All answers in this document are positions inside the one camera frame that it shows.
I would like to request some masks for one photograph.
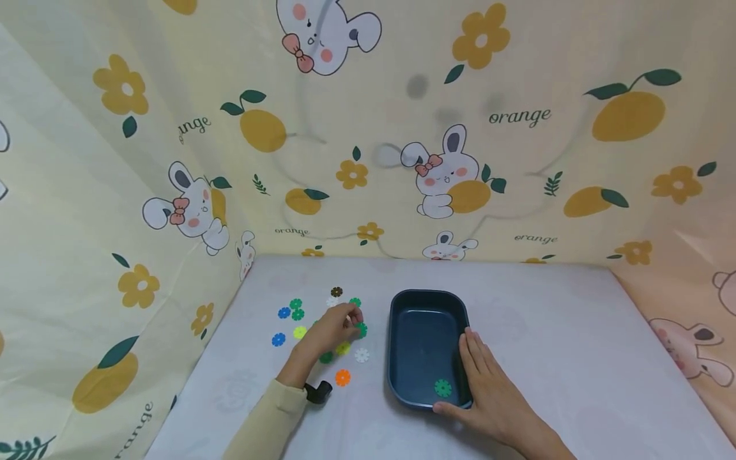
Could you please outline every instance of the sleeve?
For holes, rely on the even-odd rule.
[[[222,460],[278,460],[306,405],[306,390],[271,381],[230,441]]]

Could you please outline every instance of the fabric wall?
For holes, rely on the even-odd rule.
[[[734,18],[2,2],[0,459],[142,457],[254,246],[609,265],[736,441]]]

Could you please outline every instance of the plastic tray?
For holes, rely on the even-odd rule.
[[[470,407],[473,396],[458,349],[469,325],[465,304],[455,294],[418,289],[396,294],[389,315],[386,380],[402,404],[431,410],[443,400]],[[435,392],[440,379],[452,386],[450,396]]]

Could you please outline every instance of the hand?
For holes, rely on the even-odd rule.
[[[342,342],[360,333],[355,325],[363,322],[363,312],[352,303],[341,303],[329,308],[302,337],[299,346],[317,358],[335,350]]]
[[[304,388],[321,354],[357,336],[360,329],[355,325],[359,322],[363,322],[363,312],[352,303],[329,308],[294,346],[276,381],[292,388]]]
[[[466,328],[459,346],[473,407],[461,409],[440,402],[432,408],[437,414],[463,422],[520,451],[527,459],[575,458],[557,433],[534,413],[478,333]]]

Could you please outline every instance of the cartoon rabbit print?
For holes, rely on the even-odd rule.
[[[417,212],[432,219],[453,215],[448,191],[460,182],[478,178],[478,162],[463,153],[467,131],[462,124],[451,126],[442,139],[442,155],[430,155],[419,143],[412,142],[401,151],[401,164],[414,167],[417,188],[424,195]]]
[[[8,134],[5,125],[0,121],[0,152],[7,152],[10,148],[10,134]],[[0,199],[5,198],[7,187],[0,181]]]
[[[254,238],[255,235],[253,235],[253,232],[246,230],[241,237],[243,247],[236,247],[238,259],[240,259],[240,281],[244,280],[246,275],[248,275],[250,267],[255,260],[255,248],[250,243]]]
[[[736,272],[717,272],[713,285],[718,290],[718,299],[730,314],[736,315]]]
[[[174,201],[151,198],[143,205],[143,219],[149,227],[160,230],[167,224],[175,225],[189,238],[202,237],[207,254],[216,255],[227,246],[230,234],[223,225],[224,216],[214,216],[212,190],[207,180],[196,180],[179,161],[169,167],[169,180],[181,192]]]
[[[465,251],[478,247],[477,240],[465,240],[457,246],[451,244],[452,242],[452,232],[440,232],[437,235],[437,244],[424,248],[422,255],[433,261],[461,261],[465,258]]]
[[[682,371],[685,378],[695,378],[700,374],[710,376],[720,386],[730,386],[734,373],[720,361],[701,358],[700,346],[718,345],[723,342],[710,327],[697,324],[685,328],[669,319],[656,318],[649,322],[670,357]]]
[[[381,39],[378,16],[361,13],[348,21],[338,1],[276,0],[286,34],[281,44],[304,74],[332,75],[342,67],[349,48],[371,52]]]

